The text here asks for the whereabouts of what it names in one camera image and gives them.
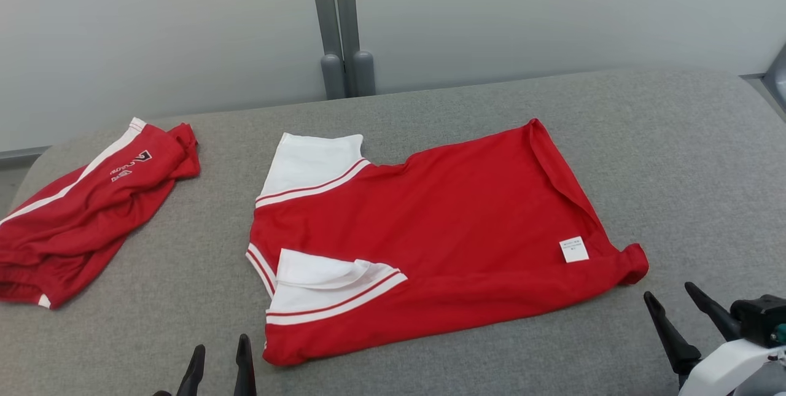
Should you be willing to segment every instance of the clothing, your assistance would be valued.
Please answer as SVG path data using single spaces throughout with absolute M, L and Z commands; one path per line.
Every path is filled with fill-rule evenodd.
M 635 284 L 538 120 L 375 166 L 362 136 L 284 134 L 246 257 L 273 365 L 530 317 Z M 584 259 L 561 242 L 581 237 Z
M 118 141 L 0 220 L 0 300 L 57 309 L 109 264 L 174 187 L 200 172 L 197 140 L 138 118 Z

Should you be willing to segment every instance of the gray fabric surface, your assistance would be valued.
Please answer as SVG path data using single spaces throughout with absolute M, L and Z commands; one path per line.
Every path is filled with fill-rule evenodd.
M 617 247 L 640 242 L 648 276 L 541 317 L 396 343 L 295 368 L 259 355 L 269 298 L 244 258 L 254 198 L 284 131 L 362 133 L 374 163 L 538 117 Z M 705 354 L 721 336 L 682 287 L 724 306 L 786 295 L 786 125 L 725 74 L 632 69 L 206 114 L 191 123 L 202 175 L 177 184 L 106 271 L 57 311 L 0 306 L 0 394 L 176 389 L 194 346 L 200 394 L 230 394 L 238 335 L 260 394 L 676 394 L 641 299 L 651 290 Z M 88 163 L 118 127 L 48 150 L 16 203 Z

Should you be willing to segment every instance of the white partition panel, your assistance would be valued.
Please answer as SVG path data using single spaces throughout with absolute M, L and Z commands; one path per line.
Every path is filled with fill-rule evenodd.
M 764 72 L 786 0 L 357 0 L 379 92 L 677 63 Z
M 0 0 L 0 152 L 325 98 L 314 0 Z

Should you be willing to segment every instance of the clothing tag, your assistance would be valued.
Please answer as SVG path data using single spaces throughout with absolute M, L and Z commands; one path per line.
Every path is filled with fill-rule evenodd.
M 577 262 L 584 261 L 584 259 L 590 259 L 581 236 L 560 241 L 559 246 L 562 247 L 562 254 L 565 255 L 565 262 Z

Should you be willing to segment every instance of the red stripe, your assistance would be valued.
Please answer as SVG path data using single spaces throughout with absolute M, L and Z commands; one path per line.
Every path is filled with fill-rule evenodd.
M 273 293 L 275 293 L 276 292 L 276 287 L 273 287 L 273 281 L 271 281 L 270 277 L 267 276 L 267 272 L 265 272 L 264 268 L 262 267 L 262 263 L 259 262 L 259 259 L 256 258 L 256 255 L 252 251 L 248 250 L 247 252 L 254 259 L 254 262 L 256 262 L 256 265 L 259 266 L 259 271 L 262 272 L 262 274 L 265 276 L 265 279 L 267 280 L 267 284 L 270 285 L 270 290 L 272 290 Z
M 335 309 L 338 306 L 343 306 L 344 304 L 349 303 L 349 301 L 354 301 L 357 298 L 360 298 L 362 295 L 365 295 L 366 293 L 371 292 L 371 290 L 374 290 L 375 288 L 379 287 L 379 285 L 384 284 L 385 281 L 387 281 L 390 278 L 393 278 L 393 276 L 396 276 L 399 273 L 401 273 L 401 272 L 399 272 L 399 270 L 396 270 L 395 272 L 391 273 L 390 275 L 385 276 L 385 278 L 382 279 L 382 281 L 379 281 L 378 283 L 374 284 L 373 287 L 367 288 L 367 289 L 363 290 L 363 292 L 358 293 L 357 295 L 353 296 L 352 298 L 346 299 L 346 301 L 342 301 L 341 303 L 334 304 L 333 306 L 324 307 L 322 309 L 317 309 L 317 310 L 306 310 L 306 311 L 303 311 L 303 312 L 292 312 L 292 313 L 267 312 L 267 316 L 294 317 L 294 316 L 297 316 L 297 315 L 307 315 L 309 313 L 324 312 L 325 310 Z
M 260 202 L 262 200 L 267 200 L 267 198 L 275 198 L 277 196 L 286 195 L 287 193 L 302 192 L 302 191 L 309 191 L 309 190 L 312 190 L 312 189 L 324 188 L 326 185 L 331 184 L 331 183 L 335 183 L 336 181 L 340 180 L 341 178 L 346 177 L 346 175 L 349 175 L 349 173 L 352 172 L 352 170 L 354 170 L 354 168 L 357 167 L 357 165 L 362 163 L 363 161 L 365 161 L 365 158 L 360 158 L 357 161 L 357 163 L 353 164 L 352 167 L 349 168 L 348 171 L 344 172 L 342 176 L 336 178 L 335 180 L 328 181 L 327 183 L 324 183 L 324 184 L 319 184 L 318 186 L 314 186 L 312 188 L 292 189 L 291 191 L 286 191 L 286 192 L 276 193 L 276 194 L 272 194 L 272 195 L 262 196 L 262 197 L 256 198 L 256 202 Z

